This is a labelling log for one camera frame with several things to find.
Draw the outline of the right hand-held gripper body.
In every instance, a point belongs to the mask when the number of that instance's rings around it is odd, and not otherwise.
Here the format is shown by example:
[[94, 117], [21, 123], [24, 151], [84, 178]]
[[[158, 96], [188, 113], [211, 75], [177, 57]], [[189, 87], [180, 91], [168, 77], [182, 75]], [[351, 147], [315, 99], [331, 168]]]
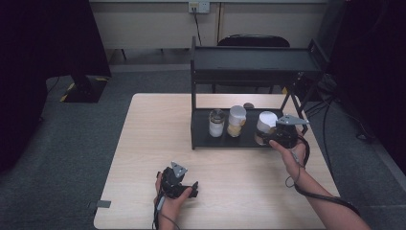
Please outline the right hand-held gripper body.
[[308, 124], [308, 120], [293, 115], [283, 115], [276, 121], [276, 129], [271, 134], [270, 139], [278, 142], [286, 149], [292, 149], [297, 145], [300, 137], [297, 126], [302, 125], [304, 129], [307, 129]]

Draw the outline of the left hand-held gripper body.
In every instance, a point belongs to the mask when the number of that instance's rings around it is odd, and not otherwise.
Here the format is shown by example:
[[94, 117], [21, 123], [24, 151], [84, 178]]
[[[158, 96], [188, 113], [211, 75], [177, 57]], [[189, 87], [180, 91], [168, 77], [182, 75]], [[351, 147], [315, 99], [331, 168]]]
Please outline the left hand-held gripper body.
[[170, 167], [166, 167], [162, 172], [159, 196], [178, 198], [184, 193], [188, 186], [182, 184], [182, 180], [188, 170], [183, 166], [171, 162]]

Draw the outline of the white-lidded jar with brown contents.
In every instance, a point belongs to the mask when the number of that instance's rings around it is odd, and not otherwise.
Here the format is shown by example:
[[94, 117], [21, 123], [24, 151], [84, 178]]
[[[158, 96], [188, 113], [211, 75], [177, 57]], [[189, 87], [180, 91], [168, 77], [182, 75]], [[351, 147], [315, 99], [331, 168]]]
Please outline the white-lidded jar with brown contents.
[[257, 132], [265, 132], [270, 133], [271, 135], [276, 130], [276, 122], [278, 120], [278, 116], [271, 112], [271, 111], [263, 111], [259, 115], [259, 119], [257, 121], [257, 129], [255, 132], [255, 140], [260, 146], [265, 146], [268, 144], [268, 141], [262, 141], [258, 136]]

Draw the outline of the glass jar with yellow grains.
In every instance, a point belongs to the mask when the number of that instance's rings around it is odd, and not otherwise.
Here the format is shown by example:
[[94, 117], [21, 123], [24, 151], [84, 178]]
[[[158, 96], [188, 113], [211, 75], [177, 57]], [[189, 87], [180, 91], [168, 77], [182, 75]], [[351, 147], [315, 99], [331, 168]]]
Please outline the glass jar with yellow grains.
[[227, 132], [232, 137], [238, 137], [246, 121], [246, 109], [241, 105], [230, 108]]

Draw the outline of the glass jar with white contents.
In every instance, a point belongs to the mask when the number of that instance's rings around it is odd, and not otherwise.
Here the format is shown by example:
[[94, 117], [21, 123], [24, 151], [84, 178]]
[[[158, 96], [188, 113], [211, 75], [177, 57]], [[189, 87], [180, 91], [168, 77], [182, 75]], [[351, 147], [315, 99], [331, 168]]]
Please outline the glass jar with white contents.
[[221, 109], [213, 109], [209, 115], [209, 133], [212, 137], [220, 137], [223, 133], [225, 113]]

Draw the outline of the black metal shelf rack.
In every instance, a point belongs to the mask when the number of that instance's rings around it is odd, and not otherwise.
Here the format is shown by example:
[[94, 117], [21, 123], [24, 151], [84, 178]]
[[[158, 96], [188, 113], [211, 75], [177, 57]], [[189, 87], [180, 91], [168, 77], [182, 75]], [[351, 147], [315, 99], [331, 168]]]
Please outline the black metal shelf rack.
[[192, 147], [195, 148], [256, 148], [255, 133], [261, 108], [250, 108], [247, 122], [238, 137], [227, 133], [220, 137], [209, 134], [209, 108], [196, 105], [196, 86], [216, 83], [282, 84], [287, 94], [282, 101], [291, 101], [300, 118], [308, 98], [296, 98], [296, 84], [302, 78], [319, 81], [329, 60], [316, 40], [301, 48], [202, 47], [192, 46]]

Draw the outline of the person's left hand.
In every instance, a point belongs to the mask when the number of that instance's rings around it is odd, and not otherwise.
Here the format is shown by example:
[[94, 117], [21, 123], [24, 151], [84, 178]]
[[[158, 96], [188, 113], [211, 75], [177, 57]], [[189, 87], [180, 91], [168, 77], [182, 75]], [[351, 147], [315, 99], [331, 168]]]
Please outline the person's left hand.
[[[161, 192], [161, 180], [162, 173], [158, 172], [155, 181], [155, 189], [157, 194], [160, 194]], [[164, 201], [161, 212], [163, 214], [179, 213], [183, 203], [190, 197], [191, 193], [192, 188], [187, 188], [178, 198], [167, 198]]]

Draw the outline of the person's right hand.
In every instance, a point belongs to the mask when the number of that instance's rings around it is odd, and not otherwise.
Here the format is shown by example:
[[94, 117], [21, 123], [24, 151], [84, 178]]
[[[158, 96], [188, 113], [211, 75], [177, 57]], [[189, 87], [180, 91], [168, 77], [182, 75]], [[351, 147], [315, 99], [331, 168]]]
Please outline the person's right hand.
[[280, 153], [286, 171], [295, 184], [299, 183], [301, 172], [305, 170], [306, 157], [306, 144], [303, 141], [303, 134], [299, 130], [297, 130], [297, 133], [297, 144], [291, 149], [286, 149], [274, 140], [269, 141], [270, 146]]

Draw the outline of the black chair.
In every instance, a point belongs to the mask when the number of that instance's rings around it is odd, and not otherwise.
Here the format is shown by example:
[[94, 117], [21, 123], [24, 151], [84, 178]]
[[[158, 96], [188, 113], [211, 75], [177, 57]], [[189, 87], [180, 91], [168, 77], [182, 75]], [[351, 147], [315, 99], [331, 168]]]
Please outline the black chair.
[[289, 48], [290, 43], [283, 37], [267, 34], [232, 34], [217, 42], [218, 46], [277, 47]]

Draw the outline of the narrow black curtain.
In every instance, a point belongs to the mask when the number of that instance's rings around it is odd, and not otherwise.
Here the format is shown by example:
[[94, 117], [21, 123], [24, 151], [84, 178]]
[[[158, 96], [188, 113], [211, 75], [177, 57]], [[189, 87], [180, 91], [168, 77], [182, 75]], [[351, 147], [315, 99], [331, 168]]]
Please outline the narrow black curtain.
[[406, 174], [406, 0], [348, 0], [332, 64], [361, 118]]

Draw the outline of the black stand base yellow stripes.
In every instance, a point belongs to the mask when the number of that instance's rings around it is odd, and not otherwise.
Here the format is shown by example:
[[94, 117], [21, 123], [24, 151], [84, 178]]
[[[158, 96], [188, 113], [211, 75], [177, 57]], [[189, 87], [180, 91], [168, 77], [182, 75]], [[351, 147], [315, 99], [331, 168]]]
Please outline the black stand base yellow stripes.
[[95, 104], [100, 100], [102, 92], [107, 85], [109, 78], [94, 77], [87, 79], [84, 85], [71, 83], [61, 97], [62, 103], [90, 103]]

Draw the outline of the large black curtain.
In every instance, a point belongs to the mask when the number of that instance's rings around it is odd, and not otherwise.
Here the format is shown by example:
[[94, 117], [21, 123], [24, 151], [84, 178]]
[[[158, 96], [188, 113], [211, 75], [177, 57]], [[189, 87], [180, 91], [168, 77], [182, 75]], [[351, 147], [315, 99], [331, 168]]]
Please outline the large black curtain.
[[109, 75], [89, 0], [0, 0], [0, 173], [33, 136], [47, 79]]

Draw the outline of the white wall socket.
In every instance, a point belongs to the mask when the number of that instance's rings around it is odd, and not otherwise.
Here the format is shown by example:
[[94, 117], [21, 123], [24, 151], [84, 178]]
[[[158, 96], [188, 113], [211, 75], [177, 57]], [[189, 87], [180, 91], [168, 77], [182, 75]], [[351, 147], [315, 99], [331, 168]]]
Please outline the white wall socket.
[[209, 2], [189, 2], [188, 10], [190, 13], [209, 13], [210, 3]]

